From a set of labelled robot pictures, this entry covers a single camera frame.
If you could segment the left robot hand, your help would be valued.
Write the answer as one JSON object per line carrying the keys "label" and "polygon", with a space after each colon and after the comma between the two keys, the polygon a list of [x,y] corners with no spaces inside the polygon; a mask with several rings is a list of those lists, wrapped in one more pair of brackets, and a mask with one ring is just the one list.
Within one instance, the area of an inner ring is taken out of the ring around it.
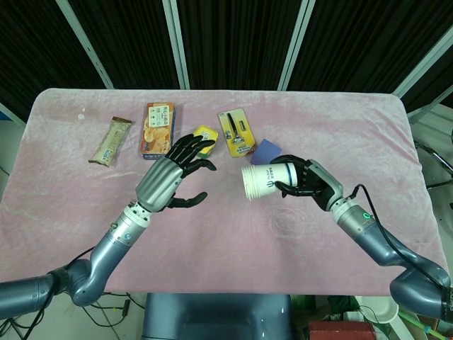
{"label": "left robot hand", "polygon": [[214,140],[205,140],[201,135],[181,137],[165,156],[151,165],[136,187],[138,203],[151,213],[161,212],[166,208],[192,208],[200,204],[206,199],[206,192],[184,199],[177,198],[176,191],[183,179],[195,171],[201,168],[217,170],[209,159],[197,156],[204,148],[214,144]]}

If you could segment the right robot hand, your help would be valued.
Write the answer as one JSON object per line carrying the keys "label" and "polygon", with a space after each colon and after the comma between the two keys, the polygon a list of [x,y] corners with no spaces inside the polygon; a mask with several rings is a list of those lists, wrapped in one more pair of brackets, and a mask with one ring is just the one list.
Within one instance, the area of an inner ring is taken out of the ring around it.
{"label": "right robot hand", "polygon": [[296,171],[296,186],[281,181],[275,182],[282,198],[312,197],[325,212],[330,211],[333,205],[343,198],[343,185],[313,159],[302,159],[292,154],[285,154],[274,158],[270,163],[292,164]]}

